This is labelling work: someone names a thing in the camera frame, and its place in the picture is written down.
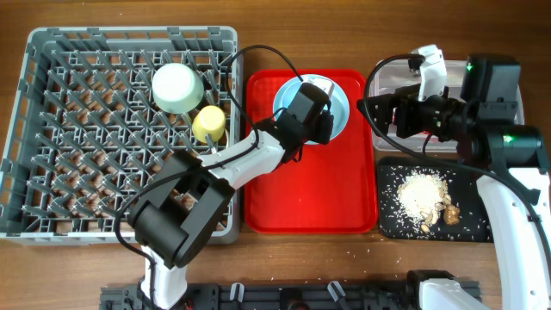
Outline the light blue plate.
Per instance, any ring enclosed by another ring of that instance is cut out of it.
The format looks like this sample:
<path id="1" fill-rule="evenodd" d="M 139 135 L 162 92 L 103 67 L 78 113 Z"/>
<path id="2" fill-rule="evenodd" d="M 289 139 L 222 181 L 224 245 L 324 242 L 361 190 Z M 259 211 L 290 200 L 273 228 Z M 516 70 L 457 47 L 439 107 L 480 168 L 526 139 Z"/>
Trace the light blue plate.
<path id="1" fill-rule="evenodd" d="M 317 79 L 330 81 L 333 84 L 331 93 L 331 115 L 333 116 L 333 126 L 330 140 L 334 140 L 346 127 L 350 116 L 350 103 L 344 90 L 334 80 L 318 75 L 305 74 L 301 76 L 305 82 L 314 82 Z M 298 92 L 301 81 L 297 77 L 289 79 L 277 92 L 273 101 L 273 111 L 280 108 L 287 108 L 292 99 Z"/>

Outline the rice and food scraps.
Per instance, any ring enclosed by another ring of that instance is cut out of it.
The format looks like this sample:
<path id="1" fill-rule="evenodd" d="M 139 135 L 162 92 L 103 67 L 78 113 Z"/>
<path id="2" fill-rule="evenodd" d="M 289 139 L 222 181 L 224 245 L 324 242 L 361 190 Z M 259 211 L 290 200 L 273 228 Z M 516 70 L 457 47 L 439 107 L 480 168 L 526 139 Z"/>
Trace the rice and food scraps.
<path id="1" fill-rule="evenodd" d="M 430 171 L 412 171 L 397 187 L 395 216 L 399 228 L 412 228 L 415 233 L 431 234 L 438 222 L 455 226 L 460 222 L 460 208 L 453 203 L 449 182 Z"/>

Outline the yellow plastic cup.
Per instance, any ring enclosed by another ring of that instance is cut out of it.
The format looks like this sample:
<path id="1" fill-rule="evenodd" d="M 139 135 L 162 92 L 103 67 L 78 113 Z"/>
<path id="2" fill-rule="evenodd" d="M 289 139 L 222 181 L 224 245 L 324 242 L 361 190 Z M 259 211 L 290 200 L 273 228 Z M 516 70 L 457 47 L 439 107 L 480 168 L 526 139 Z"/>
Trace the yellow plastic cup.
<path id="1" fill-rule="evenodd" d="M 224 111 L 214 105 L 201 109 L 192 123 L 192 132 L 197 140 L 206 143 L 209 134 L 212 141 L 218 141 L 225 133 L 226 115 Z"/>

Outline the mint green food bowl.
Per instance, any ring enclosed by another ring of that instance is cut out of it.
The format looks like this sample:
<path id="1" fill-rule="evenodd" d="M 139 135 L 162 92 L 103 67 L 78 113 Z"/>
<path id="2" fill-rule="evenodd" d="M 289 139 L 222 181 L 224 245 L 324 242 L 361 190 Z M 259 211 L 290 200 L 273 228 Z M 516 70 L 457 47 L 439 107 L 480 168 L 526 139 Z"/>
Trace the mint green food bowl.
<path id="1" fill-rule="evenodd" d="M 170 63 L 161 66 L 152 76 L 154 102 L 170 114 L 188 113 L 203 100 L 204 85 L 188 66 Z"/>

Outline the white plastic fork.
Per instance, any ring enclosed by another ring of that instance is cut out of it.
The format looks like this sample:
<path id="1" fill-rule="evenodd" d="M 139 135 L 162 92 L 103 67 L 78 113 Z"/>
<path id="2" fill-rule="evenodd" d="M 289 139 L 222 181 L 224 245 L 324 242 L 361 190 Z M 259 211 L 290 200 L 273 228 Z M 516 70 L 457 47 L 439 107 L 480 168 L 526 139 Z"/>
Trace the white plastic fork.
<path id="1" fill-rule="evenodd" d="M 215 154 L 215 153 L 218 151 L 218 149 L 217 149 L 217 146 L 218 146 L 217 142 L 213 140 L 213 138 L 212 138 L 212 136 L 211 136 L 210 133 L 207 133 L 207 134 L 205 135 L 205 140 L 206 140 L 206 142 L 207 142 L 207 145 L 208 145 L 208 147 L 209 147 L 210 152 L 211 152 L 212 154 Z"/>

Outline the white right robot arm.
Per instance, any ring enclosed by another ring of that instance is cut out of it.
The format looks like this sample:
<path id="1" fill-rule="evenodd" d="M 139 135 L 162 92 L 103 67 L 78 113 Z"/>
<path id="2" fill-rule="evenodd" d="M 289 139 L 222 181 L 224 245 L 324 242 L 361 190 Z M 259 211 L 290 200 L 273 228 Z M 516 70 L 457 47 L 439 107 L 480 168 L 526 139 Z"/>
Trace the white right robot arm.
<path id="1" fill-rule="evenodd" d="M 457 168 L 477 176 L 492 229 L 506 309 L 550 306 L 550 160 L 541 131 L 515 121 L 520 63 L 511 56 L 472 53 L 461 94 L 451 98 L 442 51 L 422 46 L 405 55 L 418 84 L 392 94 L 364 94 L 357 108 L 372 131 L 403 149 L 429 133 L 456 142 Z"/>

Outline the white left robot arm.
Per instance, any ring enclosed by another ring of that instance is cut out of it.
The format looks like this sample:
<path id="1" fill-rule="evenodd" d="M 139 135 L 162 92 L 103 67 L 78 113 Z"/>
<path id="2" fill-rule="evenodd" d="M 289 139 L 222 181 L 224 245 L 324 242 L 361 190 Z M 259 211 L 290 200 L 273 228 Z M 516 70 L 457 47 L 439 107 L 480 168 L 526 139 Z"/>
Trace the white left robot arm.
<path id="1" fill-rule="evenodd" d="M 169 309 L 184 296 L 187 266 L 207 244 L 237 189 L 300 161 L 308 141 L 329 142 L 334 89 L 326 77 L 306 77 L 276 118 L 255 123 L 246 139 L 221 152 L 173 155 L 132 199 L 128 220 L 148 269 L 140 289 L 153 309 Z"/>

